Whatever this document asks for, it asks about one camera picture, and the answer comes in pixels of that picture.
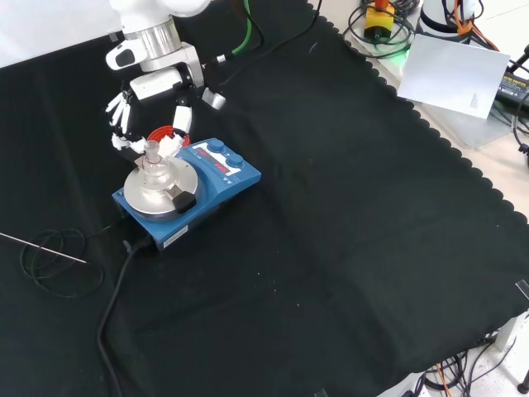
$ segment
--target sticker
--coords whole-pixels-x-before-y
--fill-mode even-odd
[[[164,248],[167,248],[167,246],[172,243],[174,240],[180,238],[183,234],[187,233],[189,229],[189,225],[185,225],[185,227],[182,227],[180,230],[178,230],[173,236],[169,237],[167,240],[164,241]]]

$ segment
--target blue knob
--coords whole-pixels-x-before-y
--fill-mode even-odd
[[[224,150],[224,142],[218,139],[211,139],[207,144],[207,148],[213,153],[220,153]]]
[[[244,159],[235,153],[226,158],[226,164],[233,168],[241,168]]]

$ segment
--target black cloth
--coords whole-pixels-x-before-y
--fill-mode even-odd
[[[241,40],[228,3],[177,20],[204,61]],[[267,45],[313,15],[304,0],[250,6]],[[2,230],[94,232],[116,217],[131,167],[102,115],[123,78],[104,64],[112,47],[0,72]],[[248,60],[207,68],[208,84]],[[126,395],[373,396],[527,307],[514,285],[529,279],[527,220],[377,76],[320,17],[224,86],[221,113],[194,101],[193,140],[222,139],[263,178],[131,266],[108,331]],[[171,107],[145,113],[163,125]],[[2,243],[2,395],[107,395],[96,322],[133,228],[90,242],[107,278],[80,301],[34,288]]]

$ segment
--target green cable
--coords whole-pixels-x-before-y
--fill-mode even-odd
[[[248,4],[248,1],[249,0],[245,0],[245,8],[248,14],[250,14],[250,5]],[[244,41],[241,43],[241,45],[235,48],[231,53],[233,55],[236,55],[239,52],[241,52],[241,50],[243,50],[248,44],[248,42],[250,41],[250,36],[251,36],[251,22],[250,22],[250,19],[246,18],[246,37]]]

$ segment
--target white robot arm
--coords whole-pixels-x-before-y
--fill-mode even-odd
[[[192,17],[202,12],[211,0],[110,0],[120,14],[125,40],[107,54],[107,64],[119,70],[140,64],[148,74],[130,82],[107,106],[112,144],[119,151],[130,148],[143,153],[145,138],[131,131],[129,118],[136,99],[140,102],[158,94],[185,89],[189,85],[202,87],[202,66],[195,48],[180,40],[171,14]],[[176,65],[186,64],[181,74]],[[182,141],[189,133],[191,109],[181,104],[174,114],[174,140]]]

